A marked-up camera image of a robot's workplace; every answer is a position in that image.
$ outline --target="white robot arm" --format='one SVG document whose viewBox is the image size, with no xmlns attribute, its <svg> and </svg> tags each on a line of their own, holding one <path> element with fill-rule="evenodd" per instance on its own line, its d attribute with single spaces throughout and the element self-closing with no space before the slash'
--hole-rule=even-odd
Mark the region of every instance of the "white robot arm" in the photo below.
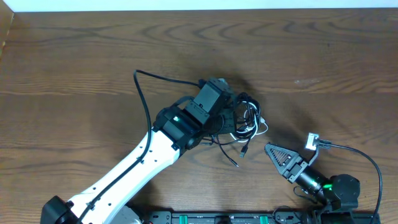
<svg viewBox="0 0 398 224">
<path fill-rule="evenodd" d="M 79 217 L 87 203 L 92 201 L 110 182 L 125 171 L 142 154 L 147 143 L 147 135 L 138 146 L 118 165 L 109 171 L 102 179 L 82 193 L 73 196 L 69 202 L 73 203 L 71 211 Z M 114 184 L 101 200 L 85 215 L 82 222 L 100 224 L 111 223 L 111 220 L 122 207 L 160 171 L 172 165 L 180 156 L 179 149 L 171 147 L 173 144 L 162 131 L 152 132 L 150 148 L 144 160 L 130 170 L 122 179 Z"/>
<path fill-rule="evenodd" d="M 197 85 L 201 90 L 196 98 L 186 96 L 164 108 L 152 129 L 136 73 L 134 81 L 147 114 L 149 145 L 147 133 L 138 146 L 97 183 L 67 202 L 54 196 L 44 205 L 40 224 L 111 223 L 151 178 L 173 164 L 187 149 L 197 146 L 203 137 L 236 131 L 236 101 L 223 80 L 211 78 L 204 85 Z M 181 109 L 179 104 L 184 101 L 188 104 Z"/>
</svg>

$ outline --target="green light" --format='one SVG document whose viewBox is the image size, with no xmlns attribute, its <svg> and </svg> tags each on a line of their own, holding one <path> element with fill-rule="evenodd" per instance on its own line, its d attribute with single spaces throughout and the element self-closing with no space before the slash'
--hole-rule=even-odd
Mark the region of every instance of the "green light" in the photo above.
<svg viewBox="0 0 398 224">
<path fill-rule="evenodd" d="M 332 187 L 332 185 L 331 184 L 325 184 L 324 186 L 323 186 L 323 188 L 331 188 Z"/>
</svg>

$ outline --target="wood grain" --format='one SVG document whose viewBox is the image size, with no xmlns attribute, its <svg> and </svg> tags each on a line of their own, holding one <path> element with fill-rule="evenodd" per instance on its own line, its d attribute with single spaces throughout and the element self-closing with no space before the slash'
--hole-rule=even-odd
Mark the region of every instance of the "wood grain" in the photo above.
<svg viewBox="0 0 398 224">
<path fill-rule="evenodd" d="M 379 164 L 383 223 L 398 214 L 398 10 L 69 12 L 18 14 L 0 64 L 0 222 L 37 223 L 54 195 L 101 178 L 142 139 L 134 69 L 195 81 L 223 77 L 262 105 L 266 135 L 198 146 L 132 200 L 174 210 L 273 210 L 308 204 L 264 154 L 271 141 L 302 152 L 309 131 Z M 152 119 L 194 87 L 139 77 Z M 372 211 L 377 174 L 359 155 L 322 151 L 326 176 L 361 181 Z"/>
</svg>

